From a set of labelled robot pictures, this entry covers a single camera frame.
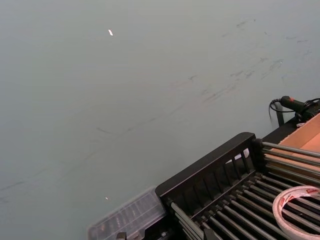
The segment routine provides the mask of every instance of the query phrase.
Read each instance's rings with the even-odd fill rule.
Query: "clear plastic container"
[[[140,240],[145,230],[165,215],[152,187],[90,226],[88,239],[115,240],[117,233],[126,232],[128,240]]]

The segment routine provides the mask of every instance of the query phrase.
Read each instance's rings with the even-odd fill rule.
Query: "black dish rack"
[[[281,153],[270,148],[320,158],[320,153],[240,133],[155,189],[175,230],[190,240],[288,240],[273,216],[273,200],[287,188],[320,186],[320,173],[278,161],[272,156]],[[292,158],[283,153],[282,157]],[[317,165],[301,157],[294,160]],[[282,215],[302,231],[320,234],[319,199],[297,198]]]

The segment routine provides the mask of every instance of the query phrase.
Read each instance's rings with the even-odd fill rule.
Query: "roll of tape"
[[[282,231],[292,240],[320,240],[320,235],[310,234],[295,227],[282,217],[282,209],[292,199],[300,197],[320,197],[320,189],[314,186],[296,186],[281,192],[273,201],[272,211]]]

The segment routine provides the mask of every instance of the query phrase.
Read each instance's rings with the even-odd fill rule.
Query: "cardboard box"
[[[308,151],[313,151],[313,152],[318,152],[320,153],[320,114],[317,116],[313,117],[311,120],[309,120],[304,126],[298,128],[296,131],[294,131],[292,134],[287,136],[285,139],[283,139],[280,143],[280,145],[283,146],[289,146],[289,147],[294,147],[298,149],[303,149],[303,150],[308,150]],[[320,163],[319,158],[315,157],[310,157],[310,156],[305,156],[297,153],[292,153],[292,152],[287,152],[279,149],[272,149],[272,151],[279,152],[282,154],[286,155],[291,155],[295,157],[300,157],[304,159],[310,159],[314,160]],[[286,163],[290,163],[292,165],[296,166],[302,166],[307,169],[311,169],[313,171],[317,171],[320,175],[320,167],[318,166],[312,166],[309,164],[297,162],[294,160],[289,160],[286,158],[281,158],[277,156],[270,156],[267,155],[268,157],[271,157],[273,159],[277,159]],[[276,163],[271,163],[270,165],[281,167],[284,169],[288,169],[290,171],[303,174],[312,178],[320,179],[320,176],[317,174],[312,174],[308,171],[305,170],[300,170],[300,169],[295,169],[287,166],[283,166],[281,164],[276,164]]]

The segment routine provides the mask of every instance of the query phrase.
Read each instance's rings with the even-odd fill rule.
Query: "scuff mark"
[[[285,75],[283,75],[283,76],[281,77],[281,80],[282,80],[283,85],[286,85],[285,78],[287,78],[287,74],[285,74]]]
[[[263,62],[265,62],[265,61],[267,61],[267,60],[268,60],[267,57],[260,57],[259,63],[263,63]]]
[[[255,71],[247,71],[244,75],[245,75],[245,79],[248,79],[251,77],[251,75],[254,73]]]
[[[236,89],[237,89],[237,86],[238,86],[238,85],[237,85],[236,83],[231,84],[231,85],[227,88],[226,93],[230,93],[231,91],[236,90]]]
[[[206,103],[206,102],[208,102],[208,101],[210,101],[210,100],[216,100],[216,99],[220,98],[227,89],[228,89],[228,87],[225,87],[225,88],[223,88],[223,89],[215,92],[215,93],[212,94],[211,96],[209,96],[209,97],[207,97],[206,99],[204,99],[202,102],[203,102],[203,103]]]
[[[10,201],[7,198],[7,196],[0,197],[0,205],[10,203]]]
[[[208,93],[210,92],[210,91],[209,91],[209,88],[210,88],[210,86],[207,87],[206,89],[202,90],[201,96],[204,96],[204,95],[208,94]]]
[[[308,42],[309,40],[298,40],[296,41],[297,44],[301,44],[301,43],[305,43],[305,42]]]
[[[38,176],[38,175],[42,174],[43,172],[45,172],[45,171],[47,171],[47,170],[48,170],[47,168],[44,168],[44,169],[42,169],[42,170],[40,170],[40,171],[36,172],[36,173],[33,175],[33,177],[36,177],[36,176]]]
[[[304,58],[304,57],[306,57],[306,56],[308,56],[308,55],[310,55],[310,54],[312,54],[312,51],[310,51],[310,50],[308,49],[308,51],[306,51],[306,52],[302,55],[302,58]]]
[[[176,124],[184,124],[186,121],[183,119],[183,120],[179,120]]]
[[[247,21],[242,21],[239,24],[236,25],[237,28],[241,28],[243,25],[245,25]]]
[[[128,129],[125,132],[131,132],[133,129],[133,127],[128,127]]]
[[[153,117],[153,118],[151,118],[151,119],[148,121],[148,123],[151,123],[151,122],[153,122],[153,121],[155,121],[155,120],[157,120],[157,118],[156,118],[156,117]]]
[[[102,128],[100,128],[100,127],[96,127],[96,129],[97,129],[98,131],[100,131],[100,132],[105,133],[105,134],[113,134],[112,132],[107,131],[107,130],[103,130],[103,129],[102,129]]]
[[[186,104],[183,103],[181,105],[179,105],[178,107],[176,107],[175,109],[173,109],[171,112],[169,112],[166,116],[170,117],[171,115],[175,114],[176,112],[178,112],[179,110],[181,110]]]
[[[193,75],[193,76],[191,76],[191,77],[188,77],[188,79],[193,82],[194,78],[196,78],[197,76],[198,76],[198,75]]]
[[[235,72],[235,73],[232,73],[230,74],[230,77],[238,77],[240,74],[242,74],[244,71],[241,70],[241,71],[238,71],[238,72]]]
[[[296,36],[286,36],[285,39],[286,40],[292,40],[292,39],[296,39]]]
[[[14,184],[5,186],[5,187],[3,187],[3,188],[0,188],[0,192],[1,192],[1,191],[4,191],[4,190],[11,189],[11,188],[13,188],[13,187],[15,187],[15,186],[18,186],[18,185],[21,185],[21,184],[24,184],[24,183],[26,183],[26,182],[25,182],[25,181],[18,181],[18,182],[14,183]]]
[[[58,185],[60,185],[64,179],[66,179],[71,173],[75,172],[76,170],[80,169],[83,164],[85,164],[91,157],[93,157],[96,153],[98,153],[99,150],[93,151],[90,154],[88,154],[85,158],[80,160],[78,163],[76,163],[71,169],[69,169],[65,174],[63,174],[59,179],[57,179]]]
[[[283,59],[279,59],[277,61],[273,61],[273,64],[269,67],[269,71],[262,74],[262,78],[266,78],[269,74],[273,73],[275,70],[279,69],[283,63]]]

